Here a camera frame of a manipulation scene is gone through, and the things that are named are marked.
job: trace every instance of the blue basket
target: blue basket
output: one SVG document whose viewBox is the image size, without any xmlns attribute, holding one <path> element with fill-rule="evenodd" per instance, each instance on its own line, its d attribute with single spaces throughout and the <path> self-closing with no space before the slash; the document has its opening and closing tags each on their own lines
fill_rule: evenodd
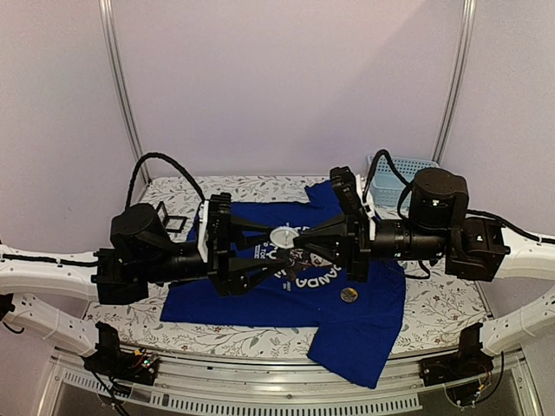
<svg viewBox="0 0 555 416">
<path fill-rule="evenodd" d="M 368 156 L 366 159 L 368 165 L 372 163 L 374 155 Z M 439 165 L 431 160 L 392 158 L 395 167 L 399 173 L 410 182 L 416 173 L 426 167 L 439 167 Z M 381 158 L 375 171 L 374 178 L 370 182 L 370 192 L 374 199 L 374 205 L 397 206 L 397 201 L 401 196 L 401 192 L 405 185 L 391 172 L 388 162 L 385 158 Z M 403 203 L 403 208 L 408 208 L 410 204 L 410 194 Z"/>
</svg>

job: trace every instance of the white panel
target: white panel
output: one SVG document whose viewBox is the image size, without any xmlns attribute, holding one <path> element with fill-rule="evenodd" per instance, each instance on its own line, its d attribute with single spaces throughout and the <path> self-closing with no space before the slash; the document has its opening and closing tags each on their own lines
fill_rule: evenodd
<svg viewBox="0 0 555 416">
<path fill-rule="evenodd" d="M 439 0 L 114 2 L 145 150 L 196 174 L 360 170 L 384 146 L 429 159 L 461 12 Z"/>
<path fill-rule="evenodd" d="M 468 180 L 470 205 L 553 234 L 555 3 L 478 2 L 472 46 L 443 165 Z M 484 285 L 515 310 L 549 283 Z M 545 414 L 555 414 L 555 331 L 525 345 Z"/>
<path fill-rule="evenodd" d="M 13 0 L 0 10 L 0 238 L 49 252 L 107 245 L 133 159 L 98 2 Z M 31 415 L 51 347 L 4 327 L 0 345 L 0 413 Z"/>
</svg>

